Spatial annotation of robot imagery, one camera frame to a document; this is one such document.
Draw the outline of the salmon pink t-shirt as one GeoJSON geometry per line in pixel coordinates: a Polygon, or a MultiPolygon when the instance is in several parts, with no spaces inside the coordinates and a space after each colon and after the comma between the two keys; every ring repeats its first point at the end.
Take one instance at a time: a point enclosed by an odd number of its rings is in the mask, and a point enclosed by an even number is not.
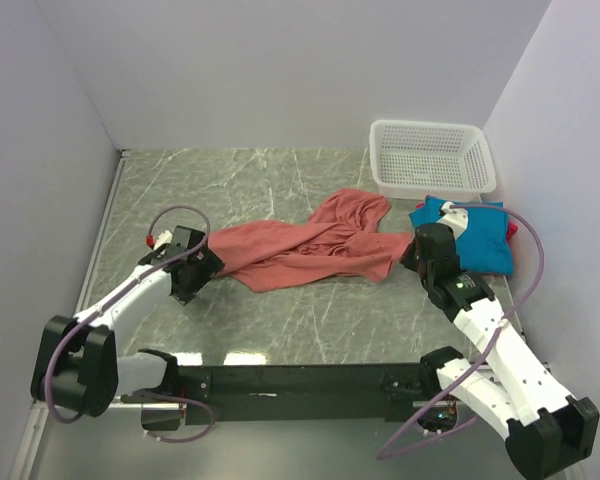
{"type": "Polygon", "coordinates": [[[260,220],[215,231],[209,246],[230,276],[255,293],[334,276],[386,279],[412,241],[378,230],[389,200],[359,189],[330,195],[304,224],[260,220]]]}

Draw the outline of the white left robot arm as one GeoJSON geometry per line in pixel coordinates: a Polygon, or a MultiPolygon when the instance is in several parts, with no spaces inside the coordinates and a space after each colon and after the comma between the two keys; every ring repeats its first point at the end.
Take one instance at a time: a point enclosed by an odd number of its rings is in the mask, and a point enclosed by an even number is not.
{"type": "Polygon", "coordinates": [[[45,324],[31,396],[51,410],[62,407],[90,417],[104,413],[115,398],[140,391],[159,402],[173,399],[181,391],[176,357],[152,349],[125,356],[124,344],[164,299],[189,303],[223,268],[207,233],[183,226],[165,232],[99,302],[45,324]]]}

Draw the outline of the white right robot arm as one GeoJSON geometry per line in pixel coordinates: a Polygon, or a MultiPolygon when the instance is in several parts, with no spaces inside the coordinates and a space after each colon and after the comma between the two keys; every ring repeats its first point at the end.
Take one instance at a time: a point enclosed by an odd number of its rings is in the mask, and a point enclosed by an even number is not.
{"type": "Polygon", "coordinates": [[[418,227],[402,263],[418,274],[429,300],[495,375],[474,370],[459,351],[444,347],[420,361],[422,393],[435,401],[451,395],[465,403],[501,436],[526,479],[546,479],[588,458],[600,420],[597,407],[551,375],[505,319],[483,278],[462,270],[451,228],[418,227]]]}

